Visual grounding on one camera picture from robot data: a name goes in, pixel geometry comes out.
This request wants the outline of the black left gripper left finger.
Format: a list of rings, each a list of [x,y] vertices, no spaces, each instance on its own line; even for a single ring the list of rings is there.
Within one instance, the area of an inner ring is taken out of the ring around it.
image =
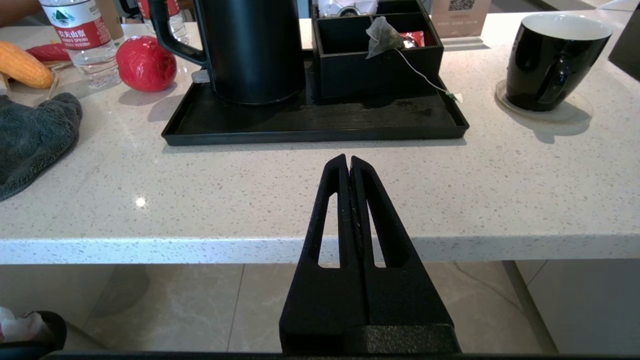
[[[319,264],[331,196],[337,198],[339,267]],[[323,168],[310,223],[285,305],[279,339],[285,354],[355,354],[366,324],[361,262],[355,245],[350,176],[341,154]]]

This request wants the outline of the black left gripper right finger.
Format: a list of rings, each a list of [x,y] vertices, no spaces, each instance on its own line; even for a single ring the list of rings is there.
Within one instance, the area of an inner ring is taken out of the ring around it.
[[[459,354],[446,306],[371,164],[353,156],[350,203],[365,323],[350,330],[355,354]]]

